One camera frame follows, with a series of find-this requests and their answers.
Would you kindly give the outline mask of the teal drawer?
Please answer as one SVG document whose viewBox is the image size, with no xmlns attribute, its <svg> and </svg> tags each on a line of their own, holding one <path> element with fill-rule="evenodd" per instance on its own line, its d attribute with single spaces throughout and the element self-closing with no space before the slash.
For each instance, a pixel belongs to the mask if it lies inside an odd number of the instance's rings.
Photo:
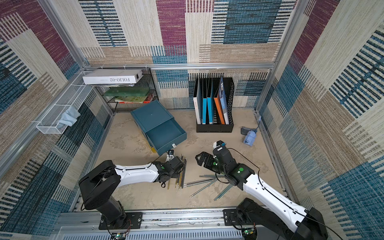
<svg viewBox="0 0 384 240">
<path fill-rule="evenodd" d="M 170 119 L 146 132 L 146 137 L 157 154 L 161 156 L 185 141 L 187 133 L 175 119 Z"/>
</svg>

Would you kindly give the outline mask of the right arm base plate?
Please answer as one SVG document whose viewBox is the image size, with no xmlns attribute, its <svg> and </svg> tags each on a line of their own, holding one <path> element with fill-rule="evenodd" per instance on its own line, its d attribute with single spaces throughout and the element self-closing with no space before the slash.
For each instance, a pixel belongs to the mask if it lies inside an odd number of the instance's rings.
<svg viewBox="0 0 384 240">
<path fill-rule="evenodd" d="M 223 210 L 225 226 L 253 226 L 254 223 L 243 212 L 237 209 L 224 209 Z"/>
</svg>

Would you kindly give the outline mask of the teal drawer cabinet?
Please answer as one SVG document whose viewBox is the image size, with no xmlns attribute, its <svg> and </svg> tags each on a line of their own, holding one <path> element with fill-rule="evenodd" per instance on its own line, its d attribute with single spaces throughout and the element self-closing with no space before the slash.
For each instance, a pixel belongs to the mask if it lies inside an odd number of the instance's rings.
<svg viewBox="0 0 384 240">
<path fill-rule="evenodd" d="M 146 139 L 146 132 L 170 119 L 175 119 L 174 116 L 158 100 L 132 111 L 131 114 Z"/>
</svg>

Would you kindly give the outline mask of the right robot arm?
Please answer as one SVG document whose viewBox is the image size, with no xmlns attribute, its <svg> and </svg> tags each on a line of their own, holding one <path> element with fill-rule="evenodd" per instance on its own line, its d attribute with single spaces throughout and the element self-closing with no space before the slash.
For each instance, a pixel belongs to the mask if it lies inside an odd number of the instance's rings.
<svg viewBox="0 0 384 240">
<path fill-rule="evenodd" d="M 228 183 L 250 194 L 262 204 L 246 198 L 238 206 L 233 226 L 262 225 L 285 240 L 326 240 L 329 237 L 323 215 L 302 207 L 268 185 L 252 168 L 237 163 L 223 141 L 214 143 L 212 154 L 195 156 L 197 164 L 222 174 Z"/>
</svg>

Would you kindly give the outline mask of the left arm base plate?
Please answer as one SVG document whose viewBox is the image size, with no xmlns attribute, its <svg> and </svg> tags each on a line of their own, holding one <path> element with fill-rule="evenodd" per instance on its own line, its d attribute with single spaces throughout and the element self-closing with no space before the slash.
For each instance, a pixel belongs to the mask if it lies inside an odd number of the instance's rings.
<svg viewBox="0 0 384 240">
<path fill-rule="evenodd" d="M 104 215 L 101 217 L 99 230 L 136 230 L 141 227 L 143 212 L 125 212 L 123 217 L 110 221 Z"/>
</svg>

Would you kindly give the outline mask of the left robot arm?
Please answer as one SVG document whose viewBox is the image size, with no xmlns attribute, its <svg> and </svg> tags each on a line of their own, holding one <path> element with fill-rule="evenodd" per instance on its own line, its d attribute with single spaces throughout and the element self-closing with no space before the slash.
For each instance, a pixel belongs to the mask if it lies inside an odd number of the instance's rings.
<svg viewBox="0 0 384 240">
<path fill-rule="evenodd" d="M 155 160 L 146 165 L 120 166 L 106 160 L 79 180 L 85 210 L 97 210 L 102 215 L 102 229 L 130 229 L 133 220 L 127 216 L 122 204 L 113 197 L 117 188 L 137 183 L 160 183 L 166 186 L 185 168 L 183 161 L 167 152 L 164 163 Z"/>
</svg>

